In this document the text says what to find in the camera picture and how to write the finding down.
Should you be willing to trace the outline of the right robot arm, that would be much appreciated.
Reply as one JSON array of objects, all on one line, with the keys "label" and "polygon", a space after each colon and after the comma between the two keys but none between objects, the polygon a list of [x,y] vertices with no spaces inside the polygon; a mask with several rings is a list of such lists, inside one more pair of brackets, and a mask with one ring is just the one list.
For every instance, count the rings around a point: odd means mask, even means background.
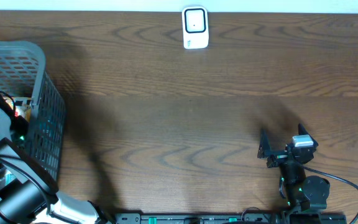
[{"label": "right robot arm", "polygon": [[270,223],[321,223],[320,213],[327,208],[330,183],[317,175],[306,176],[304,165],[314,158],[318,147],[302,124],[298,134],[282,150],[273,150],[267,133],[260,132],[257,157],[268,168],[280,169],[279,192],[288,207],[270,218]]}]

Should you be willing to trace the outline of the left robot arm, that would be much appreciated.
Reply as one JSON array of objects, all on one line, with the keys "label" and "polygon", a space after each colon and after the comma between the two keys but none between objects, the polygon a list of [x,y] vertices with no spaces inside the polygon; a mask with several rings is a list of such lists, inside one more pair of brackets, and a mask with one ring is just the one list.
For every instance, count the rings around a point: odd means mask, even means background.
[{"label": "left robot arm", "polygon": [[28,128],[13,97],[0,91],[0,223],[114,223],[94,203],[59,191],[55,179],[14,143]]}]

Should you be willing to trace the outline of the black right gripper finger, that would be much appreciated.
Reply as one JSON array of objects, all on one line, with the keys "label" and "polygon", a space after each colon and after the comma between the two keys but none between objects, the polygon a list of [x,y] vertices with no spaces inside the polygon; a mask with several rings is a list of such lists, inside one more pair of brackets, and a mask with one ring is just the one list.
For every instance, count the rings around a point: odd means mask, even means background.
[{"label": "black right gripper finger", "polygon": [[260,130],[259,152],[270,152],[270,143],[265,129]]},{"label": "black right gripper finger", "polygon": [[315,145],[314,138],[301,123],[298,124],[298,135],[299,136],[308,136],[310,138],[310,140],[313,142],[313,145]]}]

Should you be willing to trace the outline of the wet wipes pack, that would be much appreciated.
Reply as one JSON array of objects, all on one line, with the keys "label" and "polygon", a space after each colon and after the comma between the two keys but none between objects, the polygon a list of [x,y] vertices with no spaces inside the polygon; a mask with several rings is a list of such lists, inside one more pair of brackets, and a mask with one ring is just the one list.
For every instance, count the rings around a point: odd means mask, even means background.
[{"label": "wet wipes pack", "polygon": [[27,122],[30,121],[32,99],[28,97],[14,97],[15,117],[23,117]]}]

